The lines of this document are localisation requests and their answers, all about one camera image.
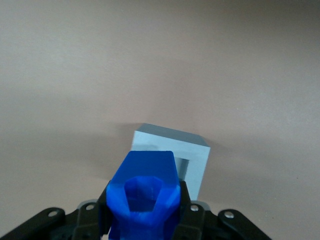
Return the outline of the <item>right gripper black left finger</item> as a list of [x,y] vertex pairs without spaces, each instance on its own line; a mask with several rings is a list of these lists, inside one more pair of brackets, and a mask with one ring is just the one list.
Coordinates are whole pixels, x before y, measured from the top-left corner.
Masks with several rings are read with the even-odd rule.
[[107,206],[107,187],[97,199],[84,204],[78,212],[72,240],[102,240],[112,225],[112,212]]

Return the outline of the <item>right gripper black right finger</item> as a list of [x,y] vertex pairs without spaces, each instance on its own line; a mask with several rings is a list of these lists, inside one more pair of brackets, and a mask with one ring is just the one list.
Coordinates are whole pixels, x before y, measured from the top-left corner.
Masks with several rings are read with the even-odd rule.
[[205,214],[208,205],[203,201],[191,200],[187,184],[180,181],[180,205],[177,225],[172,240],[202,240]]

